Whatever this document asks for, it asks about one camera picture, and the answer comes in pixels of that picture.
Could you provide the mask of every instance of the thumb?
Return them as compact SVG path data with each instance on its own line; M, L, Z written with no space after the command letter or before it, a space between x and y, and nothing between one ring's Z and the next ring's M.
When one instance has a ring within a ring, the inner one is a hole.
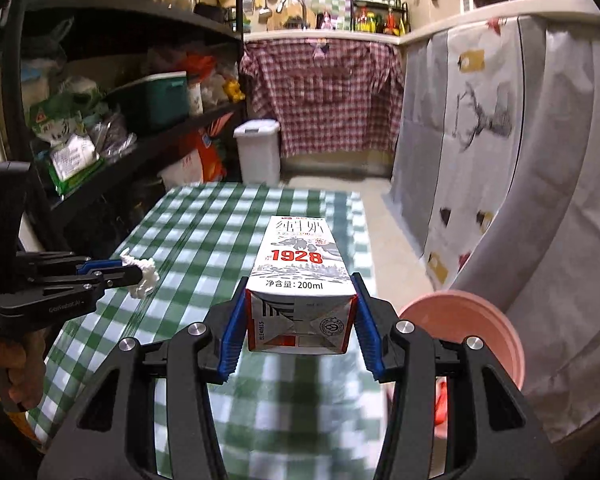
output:
M0 337L0 367L24 368L27 355L21 344Z

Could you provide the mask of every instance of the floor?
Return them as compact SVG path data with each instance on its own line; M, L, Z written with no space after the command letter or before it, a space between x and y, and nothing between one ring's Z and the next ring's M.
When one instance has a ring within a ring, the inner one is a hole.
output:
M294 176L287 185L302 189L358 191L365 205L366 225L371 238L378 288L376 296L389 301L399 312L419 296L432 292L422 264L384 203L383 197L390 188L389 180Z

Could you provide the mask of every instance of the countertop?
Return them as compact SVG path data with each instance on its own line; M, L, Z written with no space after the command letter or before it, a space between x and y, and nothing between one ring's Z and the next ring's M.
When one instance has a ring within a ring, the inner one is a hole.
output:
M372 34L352 30L274 30L272 32L252 32L244 35L244 42L284 40L293 38L334 38L338 40L375 41L393 45L407 45L424 40L434 34L459 25L513 16L535 15L557 22L579 22L600 25L600 10L593 0L511 0L501 4L481 7L446 20L431 23L404 36Z

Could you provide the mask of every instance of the white trash can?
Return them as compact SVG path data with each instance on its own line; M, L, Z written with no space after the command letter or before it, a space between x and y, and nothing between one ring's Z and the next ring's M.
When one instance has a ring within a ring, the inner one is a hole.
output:
M280 123L273 119L247 121L234 130L245 184L280 183L279 131Z

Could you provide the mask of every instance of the silver bolt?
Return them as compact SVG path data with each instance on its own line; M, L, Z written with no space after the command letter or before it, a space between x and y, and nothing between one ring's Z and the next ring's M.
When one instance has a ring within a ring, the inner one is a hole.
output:
M416 327L411 321L398 321L398 323L395 324L395 327L398 332L401 332L403 334L410 334L411 332L416 330Z
M136 346L136 340L132 337L125 337L118 343L118 348L120 348L123 352L128 352L134 346Z
M206 326L204 323L191 323L188 327L187 327L187 332L189 332L191 335L203 335L203 333L205 333L206 330Z
M471 350L479 350L480 348L482 348L484 346L484 343L482 342L482 339L480 339L479 337L476 337L475 335L472 335L470 338L468 338L466 340L466 345Z

